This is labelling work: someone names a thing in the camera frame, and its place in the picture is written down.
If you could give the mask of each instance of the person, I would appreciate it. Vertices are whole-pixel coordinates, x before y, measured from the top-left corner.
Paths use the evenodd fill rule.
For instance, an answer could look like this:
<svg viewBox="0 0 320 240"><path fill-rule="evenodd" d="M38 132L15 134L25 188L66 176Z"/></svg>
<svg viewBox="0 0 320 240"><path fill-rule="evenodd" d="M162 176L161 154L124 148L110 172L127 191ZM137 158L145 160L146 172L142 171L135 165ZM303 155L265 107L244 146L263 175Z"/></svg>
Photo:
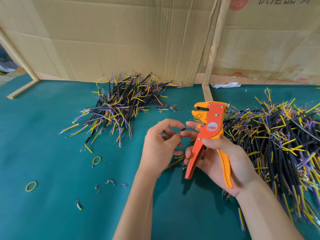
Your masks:
<svg viewBox="0 0 320 240"><path fill-rule="evenodd" d="M200 123L187 121L197 131L174 132L169 127L185 128L181 122L165 119L150 128L146 134L139 168L134 177L128 200L122 212L114 240L151 239L153 191L157 179L170 163L172 156L184 153L176 147L182 146L181 138L197 137ZM226 137L222 139L202 139L206 150L196 166L205 172L217 185L234 196L247 223L252 239L303 239L294 223L270 190L269 186L255 172L245 151L234 145ZM224 182L222 165L214 149L229 156L232 169L233 189ZM192 146L186 149L184 163L189 163Z"/></svg>

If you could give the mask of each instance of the green table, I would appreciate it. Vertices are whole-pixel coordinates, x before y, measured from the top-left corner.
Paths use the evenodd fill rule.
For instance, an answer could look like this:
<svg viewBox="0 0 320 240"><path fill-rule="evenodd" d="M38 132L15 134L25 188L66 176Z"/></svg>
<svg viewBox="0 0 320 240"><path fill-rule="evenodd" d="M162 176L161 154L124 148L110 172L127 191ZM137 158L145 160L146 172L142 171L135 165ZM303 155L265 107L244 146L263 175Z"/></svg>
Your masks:
<svg viewBox="0 0 320 240"><path fill-rule="evenodd" d="M139 113L133 123L133 139L104 132L94 142L93 153L80 152L85 133L71 139L58 135L79 110L95 105L94 83L42 81L17 99L5 96L30 81L28 75L0 87L0 239L111 239L138 168L146 131L158 121L193 119L193 105L203 101L202 88L168 89L163 98L179 110L156 109ZM265 99L266 86L215 89L213 99L238 109L259 108L254 96ZM273 101L296 97L296 103L316 104L320 91L314 86L269 86ZM188 140L184 139L184 149ZM92 159L101 162L91 167ZM106 185L115 179L117 186ZM25 187L38 186L32 192ZM127 183L125 189L119 184ZM94 189L99 184L100 193ZM75 205L79 199L83 209ZM307 240L319 239L311 226L297 222ZM221 189L200 170L184 179L179 167L166 171L154 191L152 239L250 239L240 230L235 200L224 202Z"/></svg>

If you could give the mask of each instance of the wire stripper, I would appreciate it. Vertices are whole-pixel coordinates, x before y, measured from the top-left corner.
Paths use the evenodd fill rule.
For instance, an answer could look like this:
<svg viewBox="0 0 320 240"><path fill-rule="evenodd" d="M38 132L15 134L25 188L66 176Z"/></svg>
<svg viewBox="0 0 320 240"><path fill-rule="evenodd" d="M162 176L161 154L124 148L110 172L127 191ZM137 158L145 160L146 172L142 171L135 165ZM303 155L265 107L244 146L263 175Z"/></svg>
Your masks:
<svg viewBox="0 0 320 240"><path fill-rule="evenodd" d="M200 102L194 105L196 111L193 110L192 115L195 119L205 123L205 126L199 126L200 133L194 142L192 156L186 168L186 179L191 179L196 167L196 161L205 147L202 143L202 139L218 139L223 137L223 118L227 108L229 108L229 104L214 101ZM229 157L220 150L215 151L219 154L221 159L226 186L229 189L233 189Z"/></svg>

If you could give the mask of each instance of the white paper scrap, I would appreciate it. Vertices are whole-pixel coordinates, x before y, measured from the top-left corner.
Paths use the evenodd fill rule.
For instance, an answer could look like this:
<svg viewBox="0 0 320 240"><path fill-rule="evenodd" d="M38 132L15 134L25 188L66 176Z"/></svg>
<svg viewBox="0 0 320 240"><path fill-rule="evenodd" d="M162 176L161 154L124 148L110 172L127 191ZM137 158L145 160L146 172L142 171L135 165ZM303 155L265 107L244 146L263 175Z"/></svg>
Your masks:
<svg viewBox="0 0 320 240"><path fill-rule="evenodd" d="M213 88L238 88L241 84L237 82L230 82L228 84L210 84Z"/></svg>

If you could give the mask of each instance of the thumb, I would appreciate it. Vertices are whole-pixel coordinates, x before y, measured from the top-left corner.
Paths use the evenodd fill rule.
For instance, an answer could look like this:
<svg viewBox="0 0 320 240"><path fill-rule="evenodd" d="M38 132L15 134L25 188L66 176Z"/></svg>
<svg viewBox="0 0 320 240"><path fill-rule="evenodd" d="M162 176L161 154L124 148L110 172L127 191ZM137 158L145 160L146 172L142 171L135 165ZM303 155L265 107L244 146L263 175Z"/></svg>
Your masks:
<svg viewBox="0 0 320 240"><path fill-rule="evenodd" d="M179 133L174 134L170 139L166 140L167 143L172 149L175 149L181 142L181 136Z"/></svg>
<svg viewBox="0 0 320 240"><path fill-rule="evenodd" d="M238 146L229 140L203 138L202 143L208 148L221 150L228 156L234 156L239 153Z"/></svg>

